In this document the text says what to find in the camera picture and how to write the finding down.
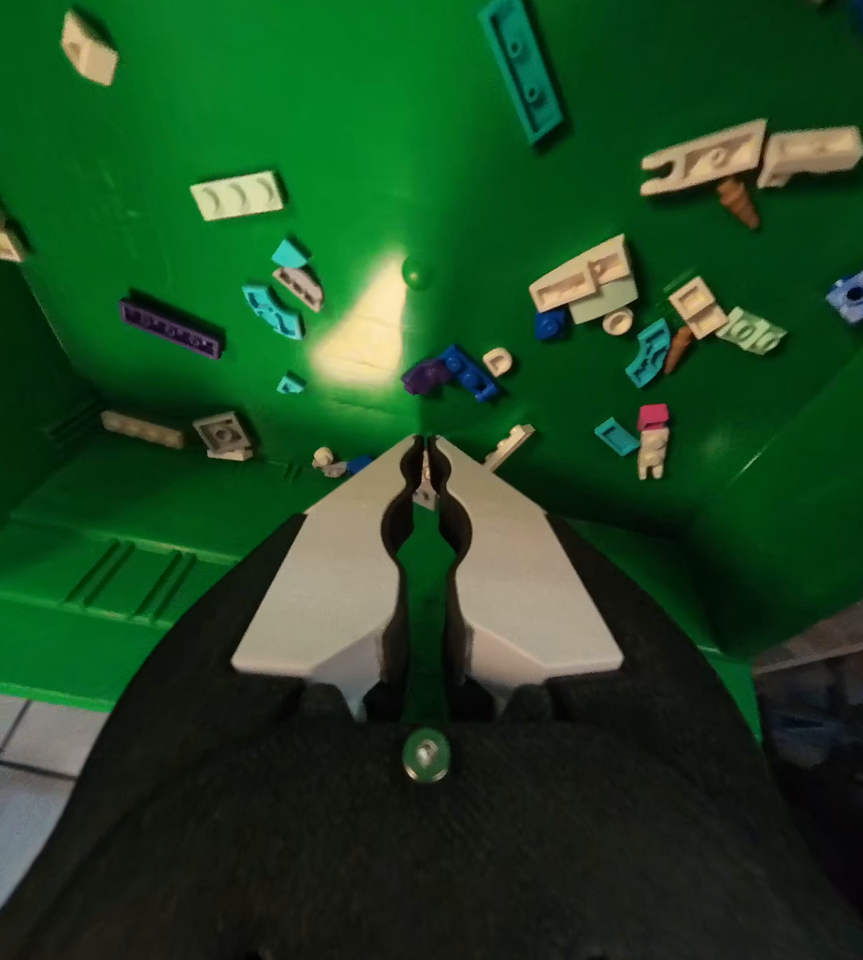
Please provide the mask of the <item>green plastic bin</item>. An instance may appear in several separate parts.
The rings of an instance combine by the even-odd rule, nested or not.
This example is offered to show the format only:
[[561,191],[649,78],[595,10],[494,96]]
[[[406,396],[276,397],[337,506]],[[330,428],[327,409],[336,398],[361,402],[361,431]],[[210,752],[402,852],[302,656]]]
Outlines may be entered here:
[[0,2],[0,694],[107,712],[412,433],[746,663],[863,599],[863,2]]

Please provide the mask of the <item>small white lego brick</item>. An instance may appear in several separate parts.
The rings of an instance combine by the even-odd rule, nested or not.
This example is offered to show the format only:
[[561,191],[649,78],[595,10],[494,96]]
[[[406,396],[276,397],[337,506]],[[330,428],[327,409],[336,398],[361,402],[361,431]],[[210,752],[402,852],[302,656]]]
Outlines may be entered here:
[[412,500],[416,506],[423,507],[425,510],[438,511],[439,498],[433,485],[430,450],[427,448],[423,451],[420,483],[414,491]]

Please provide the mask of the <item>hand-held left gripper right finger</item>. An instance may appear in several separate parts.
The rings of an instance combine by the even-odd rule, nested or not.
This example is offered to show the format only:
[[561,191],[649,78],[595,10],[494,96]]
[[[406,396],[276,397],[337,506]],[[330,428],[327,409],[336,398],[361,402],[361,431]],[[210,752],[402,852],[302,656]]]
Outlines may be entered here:
[[497,702],[523,686],[619,670],[625,655],[549,514],[446,438],[429,440],[447,574],[442,665],[449,693]]

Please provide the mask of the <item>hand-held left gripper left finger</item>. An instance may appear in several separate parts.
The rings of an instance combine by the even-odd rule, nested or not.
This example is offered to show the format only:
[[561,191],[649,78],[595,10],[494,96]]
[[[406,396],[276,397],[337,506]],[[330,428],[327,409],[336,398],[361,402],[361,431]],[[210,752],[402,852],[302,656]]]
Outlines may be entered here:
[[406,575],[425,441],[406,436],[307,508],[232,658],[243,674],[330,685],[353,716],[409,659]]

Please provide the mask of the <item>mixed lego pieces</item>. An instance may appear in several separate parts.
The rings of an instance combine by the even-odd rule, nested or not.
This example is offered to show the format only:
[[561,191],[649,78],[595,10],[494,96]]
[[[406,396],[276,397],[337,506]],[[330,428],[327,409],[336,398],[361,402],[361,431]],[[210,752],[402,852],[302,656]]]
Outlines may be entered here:
[[0,210],[112,404],[710,498],[863,349],[863,2],[0,2]]

